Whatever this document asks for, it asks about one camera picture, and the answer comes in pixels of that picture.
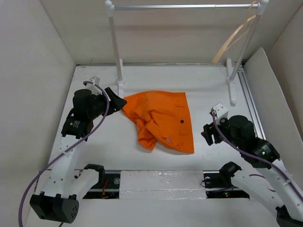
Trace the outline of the orange trousers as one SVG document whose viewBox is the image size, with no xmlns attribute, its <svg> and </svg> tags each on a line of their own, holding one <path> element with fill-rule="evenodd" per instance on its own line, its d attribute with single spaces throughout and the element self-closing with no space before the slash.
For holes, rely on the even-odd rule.
<svg viewBox="0 0 303 227">
<path fill-rule="evenodd" d="M 157 143 L 167 149 L 194 153 L 194 138 L 187 96 L 184 92 L 144 91 L 124 98 L 124 115 L 137 128 L 139 144 L 153 150 Z"/>
</svg>

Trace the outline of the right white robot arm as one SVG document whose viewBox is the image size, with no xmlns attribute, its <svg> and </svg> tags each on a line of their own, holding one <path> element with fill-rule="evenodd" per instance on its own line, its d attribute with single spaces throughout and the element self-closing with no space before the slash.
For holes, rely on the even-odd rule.
<svg viewBox="0 0 303 227">
<path fill-rule="evenodd" d="M 212 111 L 213 122 L 203 127 L 201 135 L 207 144 L 225 142 L 258 171 L 271 190 L 258 184 L 253 174 L 230 161 L 219 170 L 219 181 L 224 186 L 237 187 L 262 204 L 281 227 L 303 225 L 303 192 L 285 168 L 274 146 L 256 136 L 254 124 L 245 116 L 218 118 Z"/>
</svg>

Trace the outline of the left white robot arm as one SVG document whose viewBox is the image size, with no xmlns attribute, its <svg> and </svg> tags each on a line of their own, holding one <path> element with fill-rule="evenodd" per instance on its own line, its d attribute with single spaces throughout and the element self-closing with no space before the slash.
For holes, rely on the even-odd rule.
<svg viewBox="0 0 303 227">
<path fill-rule="evenodd" d="M 105 183 L 105 170 L 101 165 L 87 164 L 79 177 L 74 169 L 89 136 L 101 125 L 93 121 L 120 111 L 127 103 L 117 96 L 111 88 L 80 89 L 74 93 L 73 108 L 68 113 L 61 131 L 60 154 L 50 165 L 50 177 L 41 192 L 32 195 L 30 206 L 40 219 L 60 223 L 72 223 L 78 214 L 80 200 L 94 186 Z"/>
</svg>

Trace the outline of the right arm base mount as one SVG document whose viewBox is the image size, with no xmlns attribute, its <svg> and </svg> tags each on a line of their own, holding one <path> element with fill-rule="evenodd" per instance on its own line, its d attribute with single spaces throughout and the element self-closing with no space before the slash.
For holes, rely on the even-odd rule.
<svg viewBox="0 0 303 227">
<path fill-rule="evenodd" d="M 200 185 L 205 188 L 207 199 L 250 198 L 246 192 L 233 186 L 230 178 L 225 178 L 219 172 L 204 172 Z"/>
</svg>

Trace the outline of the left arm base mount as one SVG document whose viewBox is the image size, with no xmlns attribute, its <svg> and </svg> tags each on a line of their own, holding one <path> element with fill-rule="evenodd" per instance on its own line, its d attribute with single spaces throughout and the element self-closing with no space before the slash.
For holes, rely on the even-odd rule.
<svg viewBox="0 0 303 227">
<path fill-rule="evenodd" d="M 118 199 L 120 191 L 120 172 L 105 172 L 100 183 L 94 185 L 84 199 Z"/>
</svg>

